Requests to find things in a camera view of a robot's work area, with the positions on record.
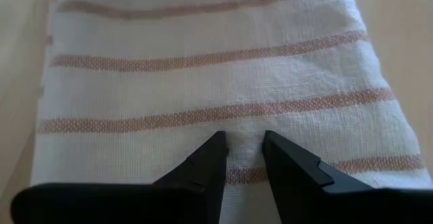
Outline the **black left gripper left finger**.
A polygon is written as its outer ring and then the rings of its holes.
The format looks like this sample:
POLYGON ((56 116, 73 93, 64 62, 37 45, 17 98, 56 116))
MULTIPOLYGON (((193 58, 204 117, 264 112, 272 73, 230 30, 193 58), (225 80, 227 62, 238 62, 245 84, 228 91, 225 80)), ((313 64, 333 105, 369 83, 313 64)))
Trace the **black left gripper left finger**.
POLYGON ((14 224, 219 224, 226 133, 151 184, 44 183, 13 198, 14 224))

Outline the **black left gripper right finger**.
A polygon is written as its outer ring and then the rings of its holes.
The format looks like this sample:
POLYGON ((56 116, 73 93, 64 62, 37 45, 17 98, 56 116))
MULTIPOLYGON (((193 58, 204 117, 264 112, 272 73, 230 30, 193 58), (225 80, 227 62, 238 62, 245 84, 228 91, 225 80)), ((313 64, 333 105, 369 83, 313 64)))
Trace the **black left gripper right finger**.
POLYGON ((262 152, 282 224, 433 224, 433 189, 374 188, 274 131, 262 152))

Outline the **white pink-striped towel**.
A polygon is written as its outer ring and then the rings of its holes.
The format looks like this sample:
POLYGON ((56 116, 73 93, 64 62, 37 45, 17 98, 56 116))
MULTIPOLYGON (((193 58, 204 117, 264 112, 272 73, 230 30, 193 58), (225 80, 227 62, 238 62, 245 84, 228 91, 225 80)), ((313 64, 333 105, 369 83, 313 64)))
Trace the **white pink-striped towel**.
POLYGON ((374 187, 433 188, 355 0, 51 0, 33 185, 149 183, 216 131, 222 224, 278 224, 272 130, 374 187))

